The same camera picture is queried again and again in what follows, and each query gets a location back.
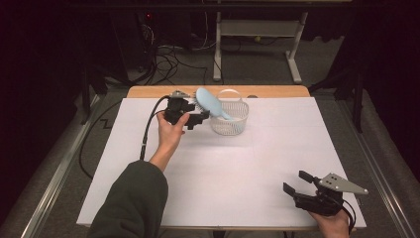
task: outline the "white basket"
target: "white basket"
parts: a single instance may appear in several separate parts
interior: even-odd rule
[[[239,100],[237,101],[220,100],[222,102],[223,110],[230,115],[233,120],[226,120],[223,117],[211,117],[210,126],[213,131],[220,135],[236,136],[245,130],[250,107],[242,100],[241,94],[234,89],[222,90],[217,94],[217,97],[219,98],[220,94],[224,92],[235,92],[239,95]]]

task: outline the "sleeve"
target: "sleeve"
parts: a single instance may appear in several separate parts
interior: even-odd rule
[[[131,163],[111,186],[87,237],[157,237],[167,181],[155,165]]]

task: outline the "light blue object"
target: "light blue object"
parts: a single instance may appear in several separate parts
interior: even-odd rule
[[[223,117],[225,120],[233,120],[222,108],[222,102],[211,94],[204,87],[199,87],[195,92],[195,100],[204,110],[210,111],[210,115],[214,117]]]

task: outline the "person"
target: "person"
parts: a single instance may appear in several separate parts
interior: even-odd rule
[[[170,158],[185,133],[189,114],[184,113],[175,125],[157,114],[158,146],[148,162],[130,163],[111,186],[104,204],[87,233],[99,237],[158,237],[168,186],[163,175]],[[349,237],[348,217],[342,210],[336,216],[310,213],[326,238]]]

